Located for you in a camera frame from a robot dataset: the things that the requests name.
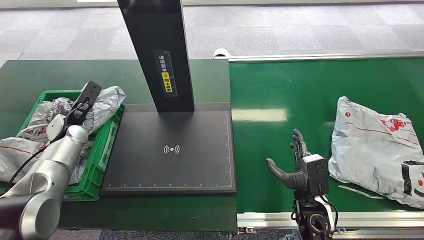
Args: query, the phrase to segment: gray carpet floor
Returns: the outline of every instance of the gray carpet floor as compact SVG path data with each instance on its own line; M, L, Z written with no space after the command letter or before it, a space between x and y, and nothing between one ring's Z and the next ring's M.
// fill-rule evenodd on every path
M424 51L424 4L186 6L188 55L234 56ZM136 59L116 7L0 10L0 66L7 60ZM262 230L235 239L279 240ZM52 240L225 239L213 232L58 230Z

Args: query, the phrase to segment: warning label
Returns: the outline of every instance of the warning label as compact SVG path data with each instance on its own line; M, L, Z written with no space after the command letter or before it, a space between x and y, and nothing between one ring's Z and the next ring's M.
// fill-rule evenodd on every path
M175 84L174 71L169 50L153 50L156 68L161 79L163 95L167 98L177 98L177 86Z

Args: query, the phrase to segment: black metal post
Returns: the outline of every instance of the black metal post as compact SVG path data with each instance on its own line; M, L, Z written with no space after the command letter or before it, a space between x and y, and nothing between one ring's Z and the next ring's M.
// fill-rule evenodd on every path
M193 112L180 0L117 0L158 112Z

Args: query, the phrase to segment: green plastic crate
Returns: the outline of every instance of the green plastic crate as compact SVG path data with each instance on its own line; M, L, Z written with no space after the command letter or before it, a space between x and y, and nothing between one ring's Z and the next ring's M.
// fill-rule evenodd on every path
M28 126L31 116L37 106L43 101L53 101L59 97L65 97L75 101L81 90L47 90L38 98L25 122L19 131ZM93 146L88 156L84 172L79 185L68 186L64 195L64 201L95 201L99 199L100 186L108 164L112 146L114 144L118 126L124 113L124 105L121 105L116 113L96 132L90 135L94 137Z

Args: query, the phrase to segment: black scanning platform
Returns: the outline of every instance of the black scanning platform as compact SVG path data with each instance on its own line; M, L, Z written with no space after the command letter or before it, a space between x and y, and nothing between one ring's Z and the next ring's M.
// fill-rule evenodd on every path
M119 126L100 194L234 194L231 106L158 113L130 104Z

